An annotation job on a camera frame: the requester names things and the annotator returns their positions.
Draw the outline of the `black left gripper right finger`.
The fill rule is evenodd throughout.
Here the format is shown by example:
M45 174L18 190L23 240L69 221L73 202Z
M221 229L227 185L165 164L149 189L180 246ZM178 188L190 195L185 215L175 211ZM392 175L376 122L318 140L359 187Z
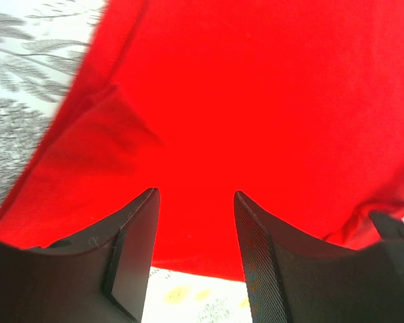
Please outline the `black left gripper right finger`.
M381 239L352 250L308 235L240 191L234 216L254 322L404 322L404 222L371 212Z

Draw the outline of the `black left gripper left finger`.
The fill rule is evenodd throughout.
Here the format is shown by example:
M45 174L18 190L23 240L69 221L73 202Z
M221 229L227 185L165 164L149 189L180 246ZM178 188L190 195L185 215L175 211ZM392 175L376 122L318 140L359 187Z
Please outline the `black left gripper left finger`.
M160 193L45 248L0 242L0 322L140 322Z

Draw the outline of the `red t shirt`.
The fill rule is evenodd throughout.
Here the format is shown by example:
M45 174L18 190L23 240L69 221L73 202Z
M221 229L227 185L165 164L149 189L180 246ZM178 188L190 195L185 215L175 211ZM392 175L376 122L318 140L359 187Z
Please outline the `red t shirt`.
M0 207L48 246L160 191L156 266L242 280L233 196L317 238L404 217L404 1L110 1Z

